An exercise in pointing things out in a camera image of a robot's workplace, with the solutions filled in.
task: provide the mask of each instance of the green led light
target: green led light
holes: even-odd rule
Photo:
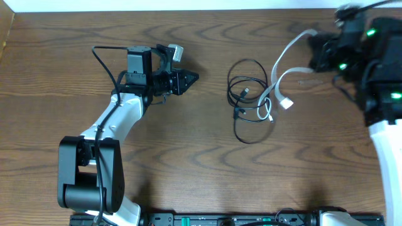
[[[346,63],[341,63],[340,65],[339,65],[339,69],[341,69],[341,70],[345,70],[347,68],[347,64]]]
[[[374,28],[371,28],[370,30],[367,31],[367,36],[372,36],[373,34],[375,34],[377,31]]]
[[[402,98],[402,94],[400,94],[400,93],[392,93],[391,98],[392,99],[400,99],[400,98]]]

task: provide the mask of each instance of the brown tabletop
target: brown tabletop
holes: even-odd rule
[[[371,14],[400,15],[387,9]],[[283,48],[308,28],[336,31],[332,9],[16,14],[0,63],[0,221],[66,225],[57,203],[58,143],[78,136],[110,101],[112,84],[93,45],[184,47],[182,68],[200,79],[166,105],[151,106],[122,146],[126,196],[180,212],[276,212],[336,205],[385,214],[376,151],[359,109],[331,86],[332,73],[288,75],[295,102],[274,124],[241,124],[233,135],[226,76],[242,58],[270,72]],[[102,51],[113,73],[126,53]],[[307,66],[306,40],[278,73]],[[262,78],[253,65],[238,74]],[[254,92],[257,87],[250,86]]]

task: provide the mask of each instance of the white background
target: white background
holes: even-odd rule
[[[214,9],[337,8],[347,3],[362,6],[382,0],[4,0],[15,13],[72,11],[160,11]],[[393,3],[387,7],[402,7]]]

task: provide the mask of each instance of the green tape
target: green tape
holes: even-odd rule
[[[263,218],[263,221],[271,221],[269,217]]]
[[[182,217],[182,226],[190,226],[190,217]]]

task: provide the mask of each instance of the white flat cable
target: white flat cable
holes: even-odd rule
[[[265,103],[265,109],[266,109],[266,115],[264,117],[261,117],[261,115],[259,114],[259,108],[257,108],[257,116],[259,119],[264,120],[267,117],[269,117],[270,121],[273,121],[272,116],[271,116],[271,100],[267,97],[267,95],[273,90],[273,88],[275,88],[275,97],[278,99],[278,101],[280,102],[280,105],[284,108],[287,109],[290,106],[293,105],[293,102],[287,98],[284,97],[280,90],[279,90],[279,85],[281,82],[281,79],[287,74],[287,73],[291,73],[291,72],[302,72],[302,73],[312,73],[313,70],[311,68],[303,68],[303,67],[296,67],[296,68],[291,68],[289,70],[287,70],[284,74],[282,74],[282,76],[280,77],[280,79],[278,80],[277,76],[276,76],[276,68],[278,67],[279,61],[282,59],[283,55],[286,53],[286,51],[293,45],[295,44],[295,42],[297,40],[299,40],[302,36],[304,35],[312,35],[315,36],[316,34],[318,34],[317,31],[313,30],[313,29],[309,29],[309,30],[305,30],[302,33],[300,33],[295,39],[293,39],[287,46],[286,48],[283,50],[282,54],[279,56],[278,60],[276,61],[276,63],[274,64],[274,67],[272,68],[272,72],[271,72],[271,85],[263,92],[263,94],[261,94],[259,100],[258,100],[258,105],[261,105],[262,101],[269,101],[269,108]]]

